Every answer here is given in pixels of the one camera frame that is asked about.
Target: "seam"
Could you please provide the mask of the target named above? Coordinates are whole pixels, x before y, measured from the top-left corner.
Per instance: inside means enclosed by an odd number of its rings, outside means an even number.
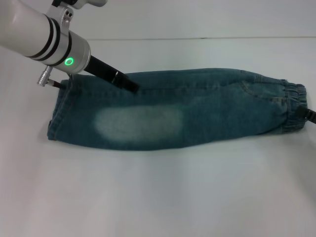
[[[243,89],[244,92],[246,92],[247,94],[249,94],[255,98],[269,100],[272,102],[285,102],[286,101],[286,99],[282,98],[282,97],[268,97],[268,96],[258,95],[256,93],[254,93],[252,90],[250,90],[244,81],[240,81],[239,85]]]
[[[284,121],[283,123],[283,126],[282,126],[282,133],[285,132],[285,126],[290,118],[290,109],[291,109],[291,103],[290,103],[290,100],[289,100],[289,97],[288,97],[288,85],[286,84],[285,85],[285,98],[286,98],[286,105],[287,105],[287,110],[286,110],[286,120]]]
[[[65,117],[66,117],[66,114],[67,114],[67,113],[69,112],[69,110],[72,108],[72,106],[73,106],[74,101],[75,101],[76,98],[77,98],[77,95],[72,98],[71,103],[69,104],[68,109],[67,109],[64,113],[62,113],[62,114],[64,114],[64,116],[63,116],[62,119],[59,121],[59,123],[58,123],[58,125],[57,125],[57,127],[56,127],[56,129],[55,129],[55,131],[54,131],[54,141],[56,141],[56,134],[57,134],[57,131],[58,131],[59,128],[60,128],[60,125],[61,125],[62,122],[64,121],[64,119],[65,119]]]
[[[261,81],[262,75],[256,75],[255,83],[259,83]]]
[[[211,69],[212,71],[221,71],[221,70],[227,70],[225,68],[212,68]],[[175,70],[175,71],[154,71],[154,72],[139,72],[139,73],[127,73],[126,75],[132,75],[132,74],[138,74],[137,76],[138,77],[141,77],[141,76],[148,76],[146,74],[151,74],[152,75],[173,75],[173,74],[205,74],[205,73],[210,73],[211,71],[209,68],[202,68],[202,69],[187,69],[187,70]],[[228,69],[228,70],[232,70],[232,71],[239,71],[238,69]]]
[[[147,89],[140,89],[139,92],[142,92],[142,91],[159,91],[159,90],[176,90],[176,89],[209,89],[209,88],[213,88],[213,89],[218,89],[218,88],[221,88],[221,87],[225,87],[225,86],[230,86],[232,84],[235,84],[235,83],[241,83],[241,81],[234,81],[230,84],[227,84],[227,85],[206,85],[206,86],[185,86],[185,87],[162,87],[162,88],[147,88]],[[260,82],[256,82],[256,84],[259,83],[259,84],[277,84],[277,85],[283,85],[282,83],[271,83],[271,82],[264,82],[264,81],[260,81]],[[82,89],[81,87],[78,87],[78,90],[77,92],[79,93],[83,93],[83,94],[104,94],[104,93],[113,93],[113,92],[124,92],[124,90],[120,90],[120,91],[117,91],[117,90],[105,90],[105,91],[93,91],[91,93],[91,91],[84,91],[84,89]]]

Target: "metal mount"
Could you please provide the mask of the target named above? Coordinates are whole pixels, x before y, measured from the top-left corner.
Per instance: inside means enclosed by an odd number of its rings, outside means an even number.
[[[58,7],[51,5],[46,15],[57,21],[60,27],[60,34],[69,37],[69,25],[74,16],[74,11],[71,8],[61,2]],[[47,66],[39,77],[37,84],[44,87],[48,82],[52,70],[53,67]]]

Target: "white backdrop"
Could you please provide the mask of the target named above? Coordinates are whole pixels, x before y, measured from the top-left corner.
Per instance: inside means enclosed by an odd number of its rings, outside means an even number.
[[[50,4],[25,2],[42,12]],[[302,38],[316,37],[315,7],[311,0],[109,0],[76,11],[72,30],[126,73],[243,69],[304,84],[316,110],[316,38]],[[232,39],[198,39],[218,37]],[[36,85],[43,69],[0,48],[1,237],[316,235],[316,125],[158,152],[51,142],[58,91]]]

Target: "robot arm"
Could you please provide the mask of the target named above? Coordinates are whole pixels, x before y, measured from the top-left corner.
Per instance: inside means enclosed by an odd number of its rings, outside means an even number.
[[[38,84],[45,86],[57,68],[68,74],[85,70],[119,88],[136,92],[139,86],[113,67],[91,56],[89,43],[69,31],[75,9],[86,3],[104,6],[107,0],[54,0],[47,14],[20,0],[0,1],[0,45],[47,65]]]

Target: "blue denim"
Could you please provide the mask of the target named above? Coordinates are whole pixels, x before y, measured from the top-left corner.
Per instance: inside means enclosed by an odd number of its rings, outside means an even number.
[[[212,141],[300,130],[303,85],[233,69],[128,74],[141,89],[120,90],[76,75],[64,80],[49,140],[113,150],[183,148]]]

